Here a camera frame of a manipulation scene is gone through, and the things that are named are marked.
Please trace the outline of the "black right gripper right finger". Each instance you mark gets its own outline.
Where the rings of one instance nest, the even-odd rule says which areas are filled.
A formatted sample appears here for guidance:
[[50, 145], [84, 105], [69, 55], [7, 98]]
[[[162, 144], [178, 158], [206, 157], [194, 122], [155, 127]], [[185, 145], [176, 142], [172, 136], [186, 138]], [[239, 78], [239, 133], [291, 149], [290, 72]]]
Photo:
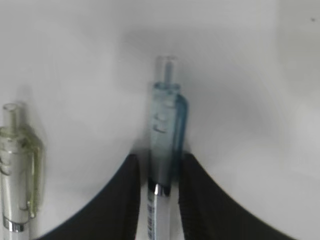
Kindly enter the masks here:
[[289, 240], [233, 200], [186, 153], [180, 164], [178, 204], [186, 240]]

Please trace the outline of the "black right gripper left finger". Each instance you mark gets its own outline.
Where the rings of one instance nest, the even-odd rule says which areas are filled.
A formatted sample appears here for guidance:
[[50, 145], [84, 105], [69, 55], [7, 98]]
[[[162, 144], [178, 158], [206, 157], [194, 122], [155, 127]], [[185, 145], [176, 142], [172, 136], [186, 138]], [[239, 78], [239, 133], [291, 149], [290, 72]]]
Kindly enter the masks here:
[[140, 166], [129, 154], [109, 183], [42, 240], [134, 240], [141, 203]]

